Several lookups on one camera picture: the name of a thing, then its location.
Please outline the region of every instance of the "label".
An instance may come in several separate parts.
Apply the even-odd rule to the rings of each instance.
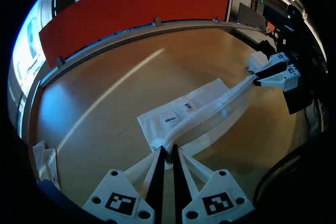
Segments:
[[[177,115],[172,110],[162,113],[160,117],[168,124],[174,123],[177,120]]]
[[[186,108],[187,113],[192,113],[192,112],[195,111],[194,110],[194,105],[190,101],[183,104],[183,106]]]

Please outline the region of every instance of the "red wall panel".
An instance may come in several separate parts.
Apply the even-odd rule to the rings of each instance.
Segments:
[[[96,40],[128,28],[162,21],[224,19],[228,0],[80,0],[39,33],[50,67]]]

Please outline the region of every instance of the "wooden floor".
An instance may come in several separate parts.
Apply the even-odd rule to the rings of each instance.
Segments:
[[[62,192],[82,206],[109,169],[126,170],[150,153],[137,116],[216,78],[233,87],[249,75],[252,52],[220,29],[189,30],[120,46],[62,76],[44,92],[38,120],[38,139],[57,149]],[[122,79],[153,53],[159,54]],[[302,143],[307,128],[303,114],[288,114],[281,89],[254,87],[249,100],[237,123],[195,158],[230,170],[251,199],[261,176]],[[169,170],[165,204],[172,181]],[[164,210],[164,220],[171,218]]]

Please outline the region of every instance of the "white plastic bag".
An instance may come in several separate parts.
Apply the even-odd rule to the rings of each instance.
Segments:
[[[40,179],[50,180],[60,190],[56,166],[56,150],[45,149],[45,142],[41,141],[33,147],[33,152]]]
[[[247,96],[254,78],[247,77],[231,90],[217,79],[139,116],[138,121],[151,149],[154,151],[162,145],[170,152],[176,143],[186,146],[188,153],[194,155],[207,148],[216,139],[205,144],[198,137],[230,119],[236,110],[240,112],[232,116],[231,121],[226,122],[227,126],[223,127],[227,131],[238,120],[247,108]]]
[[[268,63],[267,56],[262,52],[251,53],[247,60],[247,69],[253,73],[260,71]]]

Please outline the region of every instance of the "cable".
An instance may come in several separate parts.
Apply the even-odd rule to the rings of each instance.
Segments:
[[[279,162],[277,162],[271,169],[268,170],[268,172],[266,172],[266,174],[261,178],[261,180],[259,181],[256,189],[255,189],[255,194],[253,196],[253,205],[256,206],[258,198],[259,198],[259,192],[260,189],[262,187],[262,185],[265,183],[265,181],[274,173],[276,172],[278,169],[280,169],[281,167],[283,167],[286,163],[288,163],[290,160],[300,156],[302,154],[302,151],[306,148],[307,143],[299,146],[298,148],[296,148],[295,150],[293,150],[292,152],[290,152],[288,155],[286,155],[285,157],[283,157]]]

